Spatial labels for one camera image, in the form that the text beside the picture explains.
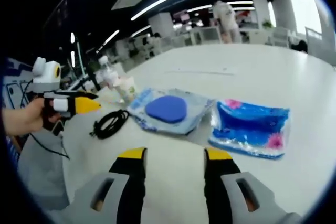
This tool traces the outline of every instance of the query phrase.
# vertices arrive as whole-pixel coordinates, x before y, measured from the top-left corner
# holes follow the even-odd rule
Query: desk
[[[235,73],[178,72],[218,72],[220,67],[234,68]],[[269,187],[287,212],[304,215],[324,192],[336,164],[336,75],[329,64],[286,48],[214,44],[172,49],[128,74],[139,88],[179,88],[211,98],[290,108],[291,134],[282,159],[236,153],[232,157],[242,172],[251,172]],[[207,223],[201,145],[208,146],[210,129],[201,124],[188,138],[171,138],[145,132],[129,119],[113,137],[94,140],[89,136],[94,120],[118,109],[102,106],[99,112],[74,116],[65,128],[64,147],[71,160],[64,159],[64,178],[70,201],[95,174],[107,172],[118,153],[146,146],[143,223],[147,218],[157,218],[157,223]]]
[[[240,32],[249,33],[250,37],[251,34],[260,34],[255,43],[252,42],[252,44],[265,44],[270,39],[272,39],[272,29],[254,29],[254,28],[240,28]],[[297,35],[294,32],[288,31],[288,37],[291,44],[297,45],[301,40],[305,41],[307,43],[307,39],[304,35]]]

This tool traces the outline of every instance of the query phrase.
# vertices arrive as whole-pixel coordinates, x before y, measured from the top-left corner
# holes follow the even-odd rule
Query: white pillar
[[[173,20],[170,13],[159,13],[148,20],[153,34],[159,33],[161,37],[174,34]]]
[[[257,13],[252,10],[250,12],[250,15],[251,15],[251,22],[252,23],[258,23]]]
[[[297,32],[292,1],[273,0],[272,5],[277,26]]]
[[[268,2],[267,0],[253,0],[253,4],[256,8],[256,13],[258,17],[258,27],[259,29],[263,29],[263,22],[266,20],[271,20],[269,16]]]
[[[128,59],[130,54],[127,47],[127,41],[125,39],[121,39],[117,40],[115,43],[118,56],[120,56],[122,59]]]

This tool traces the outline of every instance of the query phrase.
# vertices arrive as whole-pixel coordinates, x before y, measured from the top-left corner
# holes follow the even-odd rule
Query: blue sponge
[[[187,104],[182,98],[166,95],[147,104],[145,112],[165,123],[178,123],[187,116]]]

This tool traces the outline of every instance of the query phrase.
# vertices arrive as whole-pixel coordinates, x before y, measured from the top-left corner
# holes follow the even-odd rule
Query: plastic bottle
[[[107,56],[101,57],[99,60],[99,64],[101,65],[101,74],[104,78],[104,81],[107,83],[110,89],[113,89],[113,85],[116,80],[119,79],[118,72],[114,68],[114,66],[109,62]]]

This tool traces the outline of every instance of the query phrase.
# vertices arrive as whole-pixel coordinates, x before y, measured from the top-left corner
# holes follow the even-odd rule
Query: clear plastic packaging
[[[113,86],[126,103],[134,101],[138,95],[138,89],[133,77],[120,78],[115,81]]]
[[[187,116],[182,122],[169,124],[146,114],[146,105],[165,95],[173,95],[185,100],[187,104]],[[128,106],[127,110],[144,130],[188,135],[189,132],[198,127],[202,117],[209,112],[214,102],[214,99],[180,89],[147,88],[139,93],[136,99]]]
[[[290,110],[236,100],[218,101],[212,110],[209,143],[217,148],[277,159],[285,154]]]

